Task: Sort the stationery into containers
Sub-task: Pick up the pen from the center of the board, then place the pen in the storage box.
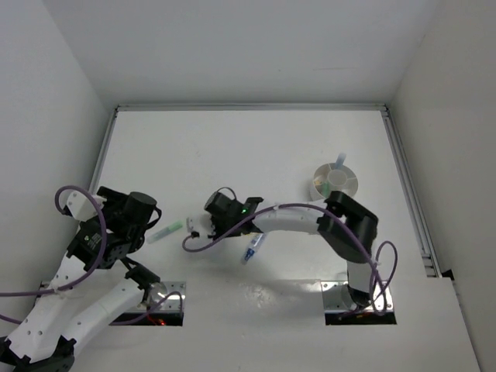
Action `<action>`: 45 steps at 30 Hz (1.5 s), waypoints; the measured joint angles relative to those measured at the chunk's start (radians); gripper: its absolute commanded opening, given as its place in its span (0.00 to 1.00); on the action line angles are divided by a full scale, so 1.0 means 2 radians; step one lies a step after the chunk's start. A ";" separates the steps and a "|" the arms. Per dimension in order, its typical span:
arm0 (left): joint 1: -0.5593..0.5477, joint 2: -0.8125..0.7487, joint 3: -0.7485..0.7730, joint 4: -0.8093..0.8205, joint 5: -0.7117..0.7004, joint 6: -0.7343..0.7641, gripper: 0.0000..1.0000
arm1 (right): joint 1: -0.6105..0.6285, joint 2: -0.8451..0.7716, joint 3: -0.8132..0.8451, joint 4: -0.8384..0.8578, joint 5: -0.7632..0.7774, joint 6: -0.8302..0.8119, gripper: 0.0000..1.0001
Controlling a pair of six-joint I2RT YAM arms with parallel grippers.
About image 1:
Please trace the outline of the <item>clear glue stick blue cap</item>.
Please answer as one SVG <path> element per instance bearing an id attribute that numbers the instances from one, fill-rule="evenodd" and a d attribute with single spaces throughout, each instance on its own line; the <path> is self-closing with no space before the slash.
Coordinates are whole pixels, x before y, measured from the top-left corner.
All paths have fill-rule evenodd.
<path id="1" fill-rule="evenodd" d="M 257 233 L 251 238 L 248 245 L 246 246 L 245 253 L 242 256 L 241 264 L 245 265 L 250 261 L 250 259 L 253 258 L 253 256 L 264 244 L 267 236 L 267 233 Z"/>

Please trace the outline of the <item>green highlighter pen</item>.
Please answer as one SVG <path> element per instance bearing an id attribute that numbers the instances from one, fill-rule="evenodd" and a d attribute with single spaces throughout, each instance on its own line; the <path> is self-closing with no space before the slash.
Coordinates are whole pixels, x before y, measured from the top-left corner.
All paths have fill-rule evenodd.
<path id="1" fill-rule="evenodd" d="M 182 221 L 176 221 L 176 222 L 162 228 L 161 230 L 153 233 L 152 235 L 148 236 L 146 238 L 146 242 L 148 244 L 153 244 L 156 241 L 161 240 L 164 237 L 169 236 L 171 233 L 175 233 L 176 231 L 178 231 L 179 229 L 182 229 L 182 228 L 183 228 L 183 222 Z"/>

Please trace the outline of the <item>white round divided container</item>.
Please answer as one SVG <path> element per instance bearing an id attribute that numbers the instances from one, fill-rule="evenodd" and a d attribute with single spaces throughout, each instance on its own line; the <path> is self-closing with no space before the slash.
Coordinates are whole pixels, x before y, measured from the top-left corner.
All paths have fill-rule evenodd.
<path id="1" fill-rule="evenodd" d="M 309 193 L 313 201 L 328 198 L 332 191 L 341 191 L 354 197 L 358 187 L 358 178 L 350 168 L 344 165 L 336 168 L 335 163 L 330 163 L 323 164 L 315 171 Z"/>

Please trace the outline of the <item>blue highlighter pen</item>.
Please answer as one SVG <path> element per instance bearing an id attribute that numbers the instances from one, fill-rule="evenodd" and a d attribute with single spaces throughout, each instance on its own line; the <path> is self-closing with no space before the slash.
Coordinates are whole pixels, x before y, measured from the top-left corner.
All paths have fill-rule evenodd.
<path id="1" fill-rule="evenodd" d="M 340 153 L 335 162 L 336 169 L 340 169 L 343 166 L 345 160 L 346 154 Z"/>

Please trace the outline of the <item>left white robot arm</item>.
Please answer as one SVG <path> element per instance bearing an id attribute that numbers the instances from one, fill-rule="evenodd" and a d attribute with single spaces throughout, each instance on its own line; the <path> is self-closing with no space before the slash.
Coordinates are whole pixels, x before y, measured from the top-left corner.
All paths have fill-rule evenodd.
<path id="1" fill-rule="evenodd" d="M 60 266 L 45 288 L 32 293 L 32 310 L 1 338 L 1 362 L 15 371 L 68 371 L 92 338 L 124 311 L 145 301 L 160 278 L 129 259 L 145 243 L 146 232 L 160 220 L 157 200 L 138 191 L 128 194 L 100 187 L 95 194 L 68 185 L 54 196 L 61 215 L 78 223 Z M 82 304 L 90 276 L 116 262 L 123 279 L 94 304 Z"/>

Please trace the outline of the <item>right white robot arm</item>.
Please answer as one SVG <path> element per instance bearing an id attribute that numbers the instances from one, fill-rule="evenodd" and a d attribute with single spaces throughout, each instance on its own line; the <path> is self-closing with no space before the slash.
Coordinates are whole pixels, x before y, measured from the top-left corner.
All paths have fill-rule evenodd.
<path id="1" fill-rule="evenodd" d="M 372 284 L 378 281 L 372 249 L 378 217 L 341 191 L 324 201 L 276 205 L 261 197 L 245 201 L 215 191 L 200 218 L 201 234 L 212 241 L 250 233 L 300 232 L 321 236 L 347 264 L 347 291 L 353 307 L 372 301 Z"/>

